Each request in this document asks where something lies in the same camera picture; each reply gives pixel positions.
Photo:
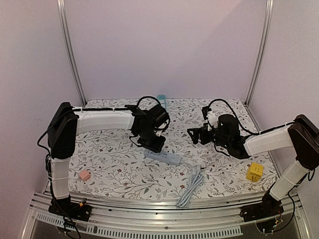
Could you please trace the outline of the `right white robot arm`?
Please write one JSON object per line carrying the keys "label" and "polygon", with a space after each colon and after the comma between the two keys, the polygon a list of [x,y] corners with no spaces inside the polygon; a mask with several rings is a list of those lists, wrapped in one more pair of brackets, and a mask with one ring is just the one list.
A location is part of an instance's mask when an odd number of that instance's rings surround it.
{"label": "right white robot arm", "polygon": [[277,202],[298,186],[305,176],[319,165],[319,130],[305,116],[298,115],[293,122],[258,133],[240,134],[239,120],[230,114],[216,117],[210,112],[207,122],[200,128],[189,128],[194,144],[214,143],[226,149],[226,154],[237,159],[247,159],[259,153],[292,147],[295,161],[271,186],[264,202],[258,205],[258,213],[268,217],[277,209]]}

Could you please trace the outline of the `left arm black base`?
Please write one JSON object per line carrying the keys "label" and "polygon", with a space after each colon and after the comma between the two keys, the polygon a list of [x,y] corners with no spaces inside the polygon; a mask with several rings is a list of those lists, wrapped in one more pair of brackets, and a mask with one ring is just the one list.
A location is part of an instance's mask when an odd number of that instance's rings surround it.
{"label": "left arm black base", "polygon": [[72,202],[70,195],[64,199],[56,199],[56,197],[52,195],[48,211],[52,214],[88,222],[92,207],[87,204],[86,198],[83,198],[80,202]]}

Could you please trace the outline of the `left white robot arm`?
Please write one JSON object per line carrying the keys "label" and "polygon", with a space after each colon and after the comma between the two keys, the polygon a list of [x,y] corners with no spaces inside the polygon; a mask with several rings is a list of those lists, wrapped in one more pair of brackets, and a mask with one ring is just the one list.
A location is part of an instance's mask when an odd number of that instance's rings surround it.
{"label": "left white robot arm", "polygon": [[63,102],[51,120],[48,129],[48,147],[50,150],[50,181],[52,196],[57,199],[55,208],[63,216],[74,212],[69,202],[68,169],[70,158],[75,151],[76,137],[82,133],[109,129],[129,130],[138,138],[138,146],[160,153],[165,137],[157,135],[166,131],[170,116],[161,104],[149,110],[139,105],[125,105],[123,108],[81,108]]}

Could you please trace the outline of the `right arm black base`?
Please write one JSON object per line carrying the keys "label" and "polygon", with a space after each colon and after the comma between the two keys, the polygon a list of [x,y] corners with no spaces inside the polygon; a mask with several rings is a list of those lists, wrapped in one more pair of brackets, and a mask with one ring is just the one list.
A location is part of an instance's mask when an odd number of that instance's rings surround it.
{"label": "right arm black base", "polygon": [[282,222],[283,212],[281,200],[265,194],[261,202],[241,207],[239,215],[244,222],[261,220],[256,223],[257,229],[263,234],[270,234]]}

